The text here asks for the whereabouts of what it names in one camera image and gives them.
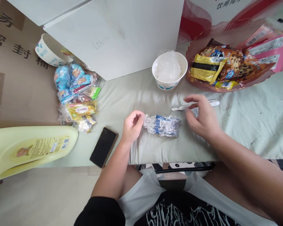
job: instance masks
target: yellow plastic container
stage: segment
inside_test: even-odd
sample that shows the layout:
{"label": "yellow plastic container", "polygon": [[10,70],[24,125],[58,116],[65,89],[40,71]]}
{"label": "yellow plastic container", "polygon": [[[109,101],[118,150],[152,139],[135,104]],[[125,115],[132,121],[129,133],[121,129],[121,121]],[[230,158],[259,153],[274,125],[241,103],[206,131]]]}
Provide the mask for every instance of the yellow plastic container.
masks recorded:
{"label": "yellow plastic container", "polygon": [[0,129],[0,179],[64,157],[77,138],[78,131],[70,126]]}

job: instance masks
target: basket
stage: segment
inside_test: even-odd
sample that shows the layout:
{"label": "basket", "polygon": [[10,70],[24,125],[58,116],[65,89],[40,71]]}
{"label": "basket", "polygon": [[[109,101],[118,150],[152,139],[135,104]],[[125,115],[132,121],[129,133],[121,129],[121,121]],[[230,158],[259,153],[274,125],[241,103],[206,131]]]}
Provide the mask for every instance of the basket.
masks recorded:
{"label": "basket", "polygon": [[188,72],[186,76],[187,80],[193,86],[208,92],[228,93],[256,85],[271,77],[274,72],[272,70],[268,70],[260,78],[246,84],[243,88],[240,85],[237,85],[232,89],[226,89],[214,87],[191,76],[191,66],[196,54],[207,46],[211,38],[214,38],[216,41],[224,45],[230,45],[232,48],[235,48],[238,44],[252,35],[262,24],[263,20],[261,19],[255,21],[248,21],[245,19],[236,21],[234,23],[222,22],[218,25],[212,26],[208,30],[203,31],[190,43],[186,51],[186,59],[188,60]]}

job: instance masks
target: smartphone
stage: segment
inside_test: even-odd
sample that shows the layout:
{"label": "smartphone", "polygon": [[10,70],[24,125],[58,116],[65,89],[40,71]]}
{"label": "smartphone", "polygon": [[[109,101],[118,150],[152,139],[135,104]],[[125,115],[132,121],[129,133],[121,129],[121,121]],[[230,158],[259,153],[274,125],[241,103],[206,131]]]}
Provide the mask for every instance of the smartphone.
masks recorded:
{"label": "smartphone", "polygon": [[97,144],[90,156],[92,161],[99,168],[102,168],[112,150],[112,147],[116,141],[117,133],[113,130],[104,127],[103,131],[98,138]]}

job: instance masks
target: blue snack package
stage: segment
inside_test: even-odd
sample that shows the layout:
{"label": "blue snack package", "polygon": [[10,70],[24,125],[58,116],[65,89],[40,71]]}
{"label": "blue snack package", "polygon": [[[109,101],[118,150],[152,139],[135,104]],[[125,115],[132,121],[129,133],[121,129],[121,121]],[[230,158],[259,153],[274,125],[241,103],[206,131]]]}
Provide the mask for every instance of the blue snack package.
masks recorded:
{"label": "blue snack package", "polygon": [[56,83],[56,88],[59,91],[62,91],[70,86],[69,69],[66,65],[60,66],[56,69],[54,81]]}
{"label": "blue snack package", "polygon": [[71,72],[71,80],[76,79],[79,76],[82,76],[85,74],[85,71],[79,64],[72,64],[70,66],[70,72]]}
{"label": "blue snack package", "polygon": [[84,74],[80,75],[77,77],[75,80],[72,81],[72,84],[70,86],[70,90],[74,90],[75,88],[81,86],[81,85],[86,85],[90,83],[90,75]]}
{"label": "blue snack package", "polygon": [[69,89],[61,90],[57,93],[58,98],[62,104],[68,103],[71,101],[74,97],[76,97],[78,94],[75,94],[73,91]]}
{"label": "blue snack package", "polygon": [[146,114],[143,126],[147,128],[149,133],[157,133],[161,137],[178,137],[180,122],[181,118],[173,115],[169,117],[162,117],[160,115],[150,117]]}

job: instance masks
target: bed sheet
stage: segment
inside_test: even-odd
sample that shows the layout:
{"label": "bed sheet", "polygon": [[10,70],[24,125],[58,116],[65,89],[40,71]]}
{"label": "bed sheet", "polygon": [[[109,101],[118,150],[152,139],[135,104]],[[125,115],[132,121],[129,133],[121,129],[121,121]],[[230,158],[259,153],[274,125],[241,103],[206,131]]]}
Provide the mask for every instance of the bed sheet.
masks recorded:
{"label": "bed sheet", "polygon": [[[179,45],[185,54],[188,44]],[[149,115],[182,118],[178,138],[159,137],[142,128],[134,142],[129,164],[205,162],[218,160],[205,140],[188,127],[184,111],[171,108],[186,105],[190,94],[203,94],[209,100],[219,100],[215,107],[221,128],[232,138],[266,159],[283,159],[283,72],[261,84],[232,93],[210,93],[189,84],[185,77],[174,90],[157,87],[151,69],[139,71],[100,83],[97,124],[90,134],[79,134],[74,149],[64,158],[43,167],[90,166],[89,157],[104,126],[122,135],[124,119],[133,111]]]}

